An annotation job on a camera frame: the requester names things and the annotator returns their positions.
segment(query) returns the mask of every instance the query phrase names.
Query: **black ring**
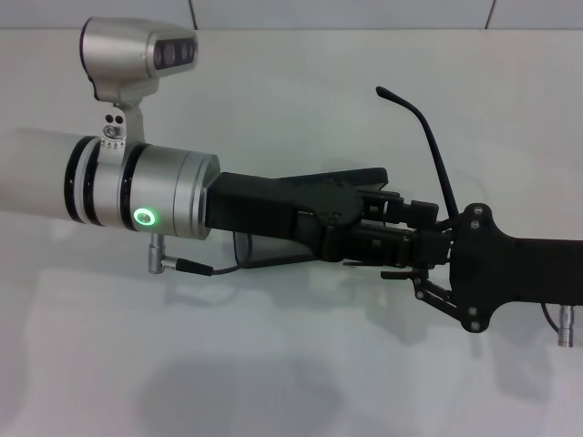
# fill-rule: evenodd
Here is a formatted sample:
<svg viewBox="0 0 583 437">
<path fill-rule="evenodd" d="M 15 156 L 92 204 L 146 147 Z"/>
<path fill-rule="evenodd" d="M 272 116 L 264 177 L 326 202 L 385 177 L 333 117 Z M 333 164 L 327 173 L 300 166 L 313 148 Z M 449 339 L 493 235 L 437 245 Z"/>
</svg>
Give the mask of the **black ring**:
<svg viewBox="0 0 583 437">
<path fill-rule="evenodd" d="M 142 152 L 146 149 L 149 144 L 137 144 L 129 152 L 128 160 L 124 166 L 124 174 L 121 179 L 120 189 L 119 189 L 119 216 L 121 217 L 121 222 L 124 224 L 126 229 L 137 231 L 134 226 L 134 222 L 131 219 L 131 210 L 129 207 L 130 197 L 131 197 L 131 182 L 134 178 L 134 171 L 136 170 L 136 165 L 138 159 Z"/>
<path fill-rule="evenodd" d="M 87 161 L 87 168 L 85 170 L 85 180 L 83 181 L 83 207 L 87 219 L 97 226 L 103 226 L 97 219 L 95 212 L 95 205 L 93 203 L 93 185 L 95 182 L 95 172 L 97 170 L 97 158 L 99 157 L 99 149 L 101 145 L 99 142 L 93 146 L 93 151 Z"/>
<path fill-rule="evenodd" d="M 77 166 L 79 165 L 79 159 L 83 155 L 83 150 L 87 144 L 95 137 L 82 137 L 77 142 L 77 145 L 71 152 L 71 158 L 66 164 L 65 170 L 65 184 L 64 184 L 64 195 L 65 195 L 65 207 L 66 212 L 69 213 L 69 217 L 76 221 L 77 223 L 83 223 L 81 217 L 77 213 L 77 207 L 75 205 L 75 175 L 77 173 Z"/>
</svg>

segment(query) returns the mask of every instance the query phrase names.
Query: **silver camera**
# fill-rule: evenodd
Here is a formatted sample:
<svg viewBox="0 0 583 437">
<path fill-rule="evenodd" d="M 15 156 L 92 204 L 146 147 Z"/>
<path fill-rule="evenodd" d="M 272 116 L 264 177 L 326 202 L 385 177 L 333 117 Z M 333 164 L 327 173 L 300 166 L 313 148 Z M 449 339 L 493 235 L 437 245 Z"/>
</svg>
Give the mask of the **silver camera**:
<svg viewBox="0 0 583 437">
<path fill-rule="evenodd" d="M 95 98 L 135 105 L 158 90 L 159 78 L 197 62 L 196 34 L 182 27 L 136 18 L 89 18 L 79 42 L 81 63 Z"/>
</svg>

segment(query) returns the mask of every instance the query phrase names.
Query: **green led ring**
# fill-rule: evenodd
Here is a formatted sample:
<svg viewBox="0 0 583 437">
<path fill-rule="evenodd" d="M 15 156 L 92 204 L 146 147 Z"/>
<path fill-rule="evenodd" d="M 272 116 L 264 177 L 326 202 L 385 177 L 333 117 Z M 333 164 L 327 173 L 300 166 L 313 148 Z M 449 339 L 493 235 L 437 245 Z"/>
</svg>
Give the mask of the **green led ring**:
<svg viewBox="0 0 583 437">
<path fill-rule="evenodd" d="M 146 208 L 138 208 L 134 211 L 134 220 L 142 226 L 152 226 L 156 223 L 154 213 Z"/>
</svg>

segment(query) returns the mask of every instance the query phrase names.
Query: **robotic arm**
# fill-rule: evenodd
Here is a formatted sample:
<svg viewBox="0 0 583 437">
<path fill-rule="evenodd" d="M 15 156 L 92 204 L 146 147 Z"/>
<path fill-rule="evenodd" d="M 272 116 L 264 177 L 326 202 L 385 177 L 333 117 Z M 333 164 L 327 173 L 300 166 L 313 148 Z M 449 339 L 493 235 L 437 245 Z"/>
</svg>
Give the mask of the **robotic arm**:
<svg viewBox="0 0 583 437">
<path fill-rule="evenodd" d="M 80 55 L 95 98 L 113 105 L 104 108 L 102 133 L 21 130 L 0 139 L 3 210 L 150 233 L 151 273 L 231 273 L 251 266 L 256 236 L 293 241 L 305 248 L 297 260 L 393 268 L 381 277 L 409 279 L 419 300 L 470 332 L 486 330 L 494 311 L 511 301 L 540 303 L 549 320 L 545 305 L 559 304 L 559 345 L 572 346 L 573 306 L 583 304 L 583 242 L 511 238 L 484 204 L 458 213 L 431 128 L 395 94 L 376 90 L 419 118 L 444 192 L 445 221 L 437 221 L 435 204 L 407 204 L 398 193 L 374 189 L 387 182 L 382 168 L 258 178 L 221 173 L 215 155 L 148 144 L 139 102 L 156 92 L 161 77 L 195 66 L 198 41 L 189 30 L 92 18 Z M 400 223 L 407 229 L 390 226 Z M 246 240 L 237 266 L 215 270 L 166 254 L 165 235 L 205 239 L 211 229 Z M 447 263 L 451 290 L 429 278 L 435 265 Z"/>
</svg>

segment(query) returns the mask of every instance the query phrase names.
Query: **camera lens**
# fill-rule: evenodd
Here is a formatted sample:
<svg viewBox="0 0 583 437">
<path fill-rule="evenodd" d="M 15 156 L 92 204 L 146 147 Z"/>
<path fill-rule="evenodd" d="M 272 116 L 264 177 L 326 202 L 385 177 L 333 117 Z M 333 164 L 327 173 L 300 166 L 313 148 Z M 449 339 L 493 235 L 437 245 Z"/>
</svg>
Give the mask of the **camera lens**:
<svg viewBox="0 0 583 437">
<path fill-rule="evenodd" d="M 162 49 L 160 46 L 156 45 L 154 47 L 154 67 L 157 70 L 160 70 L 162 64 Z"/>
<path fill-rule="evenodd" d="M 173 66 L 175 58 L 176 51 L 174 50 L 174 45 L 172 43 L 166 44 L 164 47 L 164 64 L 166 64 L 166 67 Z"/>
</svg>

